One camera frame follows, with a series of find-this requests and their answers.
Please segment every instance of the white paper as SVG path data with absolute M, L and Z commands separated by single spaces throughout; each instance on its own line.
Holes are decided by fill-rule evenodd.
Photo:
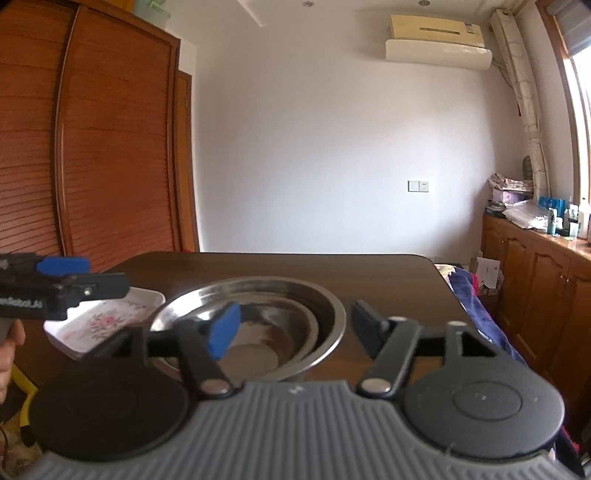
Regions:
M 477 257 L 476 260 L 478 262 L 478 267 L 476 268 L 478 281 L 487 288 L 496 288 L 501 262 L 482 257 Z

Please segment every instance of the wooden wardrobe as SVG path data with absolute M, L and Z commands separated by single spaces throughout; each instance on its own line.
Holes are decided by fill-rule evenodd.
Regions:
M 191 249 L 173 158 L 179 46 L 102 0 L 0 11 L 0 252 L 80 255 L 102 271 Z

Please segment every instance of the white floral tray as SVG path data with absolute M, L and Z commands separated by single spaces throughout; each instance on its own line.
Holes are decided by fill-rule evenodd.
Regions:
M 62 322 L 45 322 L 49 341 L 71 358 L 79 359 L 124 326 L 142 323 L 166 299 L 159 291 L 131 287 L 122 299 L 83 301 L 68 309 Z

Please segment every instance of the dark wooden table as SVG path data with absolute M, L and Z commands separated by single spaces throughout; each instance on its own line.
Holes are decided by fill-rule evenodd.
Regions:
M 247 275 L 276 275 L 307 280 L 334 293 L 349 311 L 362 299 L 380 313 L 417 319 L 441 329 L 450 320 L 470 319 L 437 269 L 416 255 L 283 255 L 183 254 L 153 252 L 127 260 L 113 269 L 127 274 L 131 284 L 162 292 L 167 300 L 211 281 Z M 73 360 L 49 343 L 43 324 L 25 322 L 27 341 L 16 363 L 42 385 Z M 354 384 L 371 360 L 348 327 L 337 349 L 306 375 L 310 380 L 347 379 Z M 417 362 L 417 375 L 437 364 Z

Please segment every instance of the window blind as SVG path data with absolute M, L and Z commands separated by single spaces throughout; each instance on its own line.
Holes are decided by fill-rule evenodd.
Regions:
M 554 0 L 547 12 L 556 18 L 571 56 L 591 46 L 591 9 L 582 0 Z

